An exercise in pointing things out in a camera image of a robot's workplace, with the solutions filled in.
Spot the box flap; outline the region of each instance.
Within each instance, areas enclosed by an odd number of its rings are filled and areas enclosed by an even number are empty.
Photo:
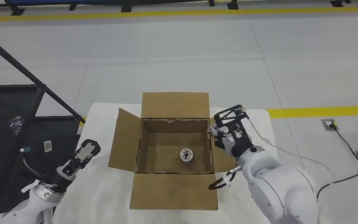
[[[210,119],[210,125],[215,124],[214,118]],[[214,172],[227,172],[236,167],[235,158],[226,154],[225,150],[215,146],[214,137],[211,137],[211,148],[213,149]]]
[[[137,116],[119,109],[109,167],[134,171],[138,150],[141,120]]]
[[[130,209],[218,210],[214,174],[135,174]]]
[[[142,118],[209,118],[209,94],[144,92]]]

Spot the white tablecloth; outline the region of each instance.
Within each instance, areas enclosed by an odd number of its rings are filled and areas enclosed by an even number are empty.
[[[76,180],[57,206],[54,224],[269,223],[252,200],[241,173],[236,175],[231,188],[218,190],[218,211],[130,210],[134,174],[107,167],[118,108],[140,116],[141,105],[95,103],[91,106],[79,145],[87,138],[93,139],[101,146],[101,152],[77,173]],[[210,115],[221,110],[224,108],[211,108]],[[260,134],[275,143],[268,112],[247,110],[247,113]],[[275,148],[259,139],[247,120],[243,120],[243,124],[253,144],[277,155]]]

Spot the white cable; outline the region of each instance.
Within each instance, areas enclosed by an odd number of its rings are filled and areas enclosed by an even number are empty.
[[[323,164],[323,163],[321,163],[321,162],[318,162],[318,161],[316,161],[316,160],[312,160],[311,158],[301,157],[300,154],[299,154],[299,155],[295,155],[295,154],[293,154],[293,153],[287,152],[287,151],[283,150],[282,148],[279,148],[278,146],[272,144],[272,143],[270,142],[270,140],[268,140],[267,138],[263,138],[263,137],[259,134],[259,132],[258,132],[257,129],[255,128],[255,126],[253,125],[251,119],[248,119],[248,121],[250,122],[251,126],[253,127],[253,129],[255,130],[255,132],[257,133],[257,135],[259,136],[259,138],[262,139],[262,140],[263,140],[264,142],[266,142],[267,144],[269,144],[270,146],[273,146],[273,147],[277,148],[278,150],[283,151],[283,152],[286,152],[287,154],[290,154],[290,155],[292,155],[292,156],[300,157],[301,160],[304,158],[305,160],[309,160],[309,161],[315,162],[315,163],[317,163],[317,164],[320,164],[321,166],[323,166],[324,168],[326,168],[329,172],[331,172],[332,177],[335,176],[334,173],[332,172],[332,170],[330,170],[325,164]]]
[[[37,176],[39,176],[39,178],[41,178],[40,174],[38,172],[36,172],[35,170],[33,170],[27,163],[26,163],[26,160],[23,158],[23,164],[25,164],[25,166],[31,170],[33,173],[35,173]]]

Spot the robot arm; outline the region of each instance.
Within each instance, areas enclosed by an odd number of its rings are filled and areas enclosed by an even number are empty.
[[[52,224],[53,207],[61,202],[67,187],[75,180],[76,173],[100,150],[96,141],[85,140],[72,158],[57,168],[55,174],[42,181],[35,180],[23,188],[23,193],[30,190],[29,199],[10,212],[0,214],[0,224]]]
[[[236,159],[237,167],[209,186],[229,185],[238,170],[248,182],[252,198],[262,213],[273,223],[318,223],[318,204],[313,181],[298,167],[282,164],[261,146],[252,144],[241,122],[249,119],[241,105],[214,115],[216,124],[209,127],[215,145]]]

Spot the barcode sticker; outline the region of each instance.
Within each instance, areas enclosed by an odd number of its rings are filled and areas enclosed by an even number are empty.
[[[45,152],[52,151],[52,143],[51,143],[51,141],[45,141],[44,142],[44,148],[45,148]]]

